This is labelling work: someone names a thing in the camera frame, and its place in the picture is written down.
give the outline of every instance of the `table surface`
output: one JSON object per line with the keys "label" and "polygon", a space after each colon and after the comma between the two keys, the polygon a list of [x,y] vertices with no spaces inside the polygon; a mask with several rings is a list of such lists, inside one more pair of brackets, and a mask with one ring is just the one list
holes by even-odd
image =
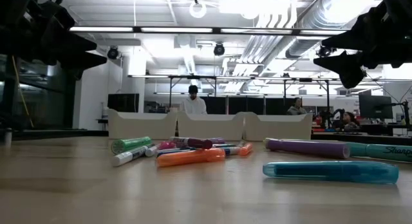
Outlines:
{"label": "table surface", "polygon": [[156,167],[112,168],[106,137],[13,142],[0,152],[1,223],[411,223],[412,167],[396,185],[276,180],[268,162],[325,160],[273,153]]}

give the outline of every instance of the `blue highlighter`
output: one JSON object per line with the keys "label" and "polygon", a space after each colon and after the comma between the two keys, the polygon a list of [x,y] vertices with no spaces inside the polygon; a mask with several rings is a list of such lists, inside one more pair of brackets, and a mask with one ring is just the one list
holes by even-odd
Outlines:
{"label": "blue highlighter", "polygon": [[273,178],[360,183],[396,183],[399,169],[381,162],[274,162],[263,166]]}

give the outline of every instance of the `man in white shirt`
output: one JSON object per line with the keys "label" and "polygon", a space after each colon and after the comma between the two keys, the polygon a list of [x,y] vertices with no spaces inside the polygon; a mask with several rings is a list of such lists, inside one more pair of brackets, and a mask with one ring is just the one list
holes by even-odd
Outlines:
{"label": "man in white shirt", "polygon": [[180,104],[180,111],[187,114],[206,115],[206,103],[198,97],[198,87],[189,86],[189,98],[186,98]]}

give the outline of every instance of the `orange marker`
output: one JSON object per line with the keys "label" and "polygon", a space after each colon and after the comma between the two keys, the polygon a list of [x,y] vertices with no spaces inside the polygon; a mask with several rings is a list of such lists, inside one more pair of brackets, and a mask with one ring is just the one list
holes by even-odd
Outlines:
{"label": "orange marker", "polygon": [[195,150],[183,153],[163,154],[157,158],[159,167],[182,165],[187,163],[218,162],[226,157],[223,149]]}
{"label": "orange marker", "polygon": [[239,155],[246,156],[253,151],[252,143],[247,143],[245,146],[240,148]]}

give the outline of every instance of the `woman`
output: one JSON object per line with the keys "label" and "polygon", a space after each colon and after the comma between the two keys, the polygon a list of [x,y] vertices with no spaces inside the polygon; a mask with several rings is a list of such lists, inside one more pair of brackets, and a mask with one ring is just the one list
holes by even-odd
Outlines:
{"label": "woman", "polygon": [[344,130],[350,131],[353,129],[358,129],[361,125],[356,120],[355,115],[350,112],[343,113],[342,124],[340,128],[337,128],[337,131]]}
{"label": "woman", "polygon": [[297,97],[294,100],[294,105],[286,112],[287,115],[303,115],[306,114],[306,110],[302,107],[302,99]]}

